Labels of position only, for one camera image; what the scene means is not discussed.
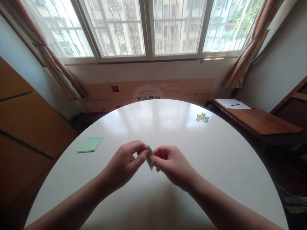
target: table surface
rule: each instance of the table surface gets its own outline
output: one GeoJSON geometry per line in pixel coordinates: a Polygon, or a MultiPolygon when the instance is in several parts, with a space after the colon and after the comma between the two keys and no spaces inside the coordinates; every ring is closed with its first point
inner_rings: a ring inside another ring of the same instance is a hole
{"type": "Polygon", "coordinates": [[[252,131],[255,132],[255,135],[297,133],[303,130],[302,128],[284,121],[260,108],[248,104],[241,99],[235,99],[254,109],[227,109],[216,99],[213,99],[213,102],[229,116],[235,120],[238,120],[239,122],[242,122],[248,128],[251,128],[252,131]]]}
{"type": "MultiPolygon", "coordinates": [[[[283,229],[287,220],[270,175],[248,142],[227,122],[199,106],[176,100],[136,102],[102,117],[65,150],[42,185],[26,226],[95,177],[123,143],[140,139],[152,149],[176,145],[191,165],[233,199],[283,229]],[[207,123],[196,114],[210,116],[207,123]],[[92,153],[77,149],[104,139],[92,153]]],[[[198,204],[145,162],[108,196],[81,229],[215,229],[198,204]]]]}

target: finger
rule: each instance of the finger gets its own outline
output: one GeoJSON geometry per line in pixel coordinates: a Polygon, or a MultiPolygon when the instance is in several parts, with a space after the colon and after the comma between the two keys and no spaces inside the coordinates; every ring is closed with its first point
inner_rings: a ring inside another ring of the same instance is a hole
{"type": "Polygon", "coordinates": [[[168,158],[168,155],[170,153],[170,148],[172,146],[169,146],[169,145],[162,145],[162,146],[159,146],[157,147],[153,153],[155,156],[157,157],[160,157],[160,158],[163,158],[163,159],[167,159],[168,158]]]}
{"type": "Polygon", "coordinates": [[[147,145],[140,140],[131,141],[131,142],[126,144],[126,147],[132,152],[132,154],[137,152],[137,151],[142,152],[142,151],[147,149],[147,145]]]}
{"type": "Polygon", "coordinates": [[[138,155],[137,158],[135,158],[134,161],[132,161],[129,165],[133,169],[133,171],[137,171],[138,168],[146,161],[146,158],[149,154],[148,150],[144,150],[143,152],[138,155]]]}
{"type": "Polygon", "coordinates": [[[167,160],[164,160],[160,157],[150,156],[149,161],[153,166],[157,167],[162,171],[164,171],[167,167],[167,160]]]}

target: wooden cabinet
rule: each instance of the wooden cabinet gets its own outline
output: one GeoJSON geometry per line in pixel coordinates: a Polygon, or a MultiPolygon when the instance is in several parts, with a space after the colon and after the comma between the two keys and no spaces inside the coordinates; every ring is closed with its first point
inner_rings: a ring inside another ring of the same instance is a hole
{"type": "Polygon", "coordinates": [[[0,129],[56,158],[77,137],[76,131],[38,94],[0,102],[0,129]]]}
{"type": "Polygon", "coordinates": [[[0,57],[0,211],[26,206],[76,131],[0,57]]]}
{"type": "Polygon", "coordinates": [[[9,64],[0,57],[0,100],[34,91],[9,64]]]}
{"type": "Polygon", "coordinates": [[[17,196],[43,171],[51,160],[0,134],[0,209],[17,196]]]}

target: left hand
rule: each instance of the left hand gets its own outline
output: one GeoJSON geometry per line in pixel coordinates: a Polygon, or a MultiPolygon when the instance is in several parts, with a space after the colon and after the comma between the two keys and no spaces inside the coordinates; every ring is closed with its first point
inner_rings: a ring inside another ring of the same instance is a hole
{"type": "Polygon", "coordinates": [[[103,178],[103,187],[108,190],[108,194],[124,186],[145,162],[148,154],[147,145],[142,141],[121,145],[99,175],[103,178]]]}

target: green paper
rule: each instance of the green paper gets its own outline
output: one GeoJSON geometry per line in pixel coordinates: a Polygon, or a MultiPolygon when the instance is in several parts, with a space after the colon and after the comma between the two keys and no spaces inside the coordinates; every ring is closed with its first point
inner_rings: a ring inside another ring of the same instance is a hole
{"type": "Polygon", "coordinates": [[[150,169],[151,169],[151,171],[152,171],[154,166],[149,162],[149,157],[150,157],[150,156],[154,156],[154,152],[153,152],[152,149],[149,147],[149,145],[147,146],[147,149],[148,149],[149,154],[148,154],[148,156],[147,156],[147,158],[146,158],[146,161],[147,161],[147,163],[148,163],[148,165],[149,165],[149,167],[150,167],[150,169]]]}
{"type": "Polygon", "coordinates": [[[94,152],[103,137],[89,137],[86,142],[78,149],[77,153],[94,152]]]}

